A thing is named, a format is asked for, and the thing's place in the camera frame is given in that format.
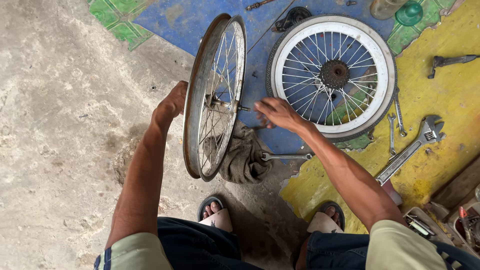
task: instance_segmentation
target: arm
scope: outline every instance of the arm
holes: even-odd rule
[[[335,189],[368,231],[380,220],[407,225],[398,207],[372,175],[328,141],[312,122],[301,118],[285,100],[264,98],[255,103],[254,110],[259,112],[257,118],[264,114],[273,124],[297,133],[312,148]]]
[[[150,125],[128,167],[105,248],[134,233],[157,235],[156,218],[167,132],[173,118],[183,112],[187,85],[187,82],[180,81],[154,110]]]

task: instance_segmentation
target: yellow painted floor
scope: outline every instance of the yellow painted floor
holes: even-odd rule
[[[427,79],[435,55],[456,57],[480,55],[480,1],[467,0],[437,29],[426,29],[396,60],[399,101],[407,137],[395,132],[397,152],[413,141],[420,120],[426,115],[440,115],[446,139],[420,149],[392,177],[395,190],[402,196],[403,210],[422,208],[430,196],[480,152],[480,59],[465,64],[436,68],[434,79]],[[348,154],[372,175],[379,173],[390,157],[389,121],[385,117],[375,128],[375,141],[358,153]],[[430,148],[433,153],[427,154]],[[309,221],[325,201],[335,201],[344,210],[346,232],[366,233],[365,227],[348,209],[331,185],[320,161],[305,162],[297,178],[289,179],[280,192],[298,217]]]

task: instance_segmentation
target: wheel hub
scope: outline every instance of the wheel hub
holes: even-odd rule
[[[319,77],[328,88],[339,89],[344,87],[349,79],[350,70],[347,65],[337,59],[329,60],[320,68]]]

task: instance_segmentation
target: toe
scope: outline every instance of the toe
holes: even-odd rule
[[[332,216],[333,221],[337,222],[338,217],[339,217],[338,213],[333,214],[333,216]]]
[[[207,213],[208,213],[209,216],[213,215],[213,212],[212,212],[212,210],[210,209],[210,206],[208,206],[208,205],[205,206],[205,210],[207,211]]]
[[[220,211],[220,210],[222,209],[222,207],[220,206],[220,204],[217,203],[217,202],[212,202],[212,203],[210,204],[210,208],[212,209],[212,211],[213,211],[214,213],[217,213],[218,211]]]
[[[327,210],[325,210],[325,214],[327,214],[329,217],[333,217],[333,215],[335,215],[335,207],[330,206],[327,208]]]

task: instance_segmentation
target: open-end wrench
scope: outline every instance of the open-end wrench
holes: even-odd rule
[[[262,160],[267,161],[271,159],[304,159],[311,160],[312,154],[306,155],[270,155],[269,153],[264,153],[265,157]]]
[[[394,142],[393,142],[393,133],[395,131],[395,125],[394,125],[394,121],[395,121],[395,114],[392,112],[392,116],[390,116],[390,114],[388,115],[388,120],[390,121],[390,155],[395,156],[396,155],[396,152],[395,152],[395,147],[394,147]]]
[[[420,133],[417,138],[403,150],[400,154],[396,156],[376,177],[375,179],[384,185],[390,177],[392,177],[400,167],[402,167],[409,158],[417,152],[420,147],[425,144],[430,144],[434,142],[439,142],[442,140],[442,137],[439,135],[440,130],[444,126],[444,122],[435,124],[436,121],[440,120],[441,117],[438,115],[430,115],[424,117],[420,122]]]
[[[403,128],[402,112],[400,111],[400,102],[398,102],[398,92],[399,91],[400,91],[400,89],[397,87],[396,90],[394,91],[394,94],[393,94],[393,100],[395,102],[396,115],[398,117],[398,127],[400,128],[400,136],[406,137],[407,132]]]

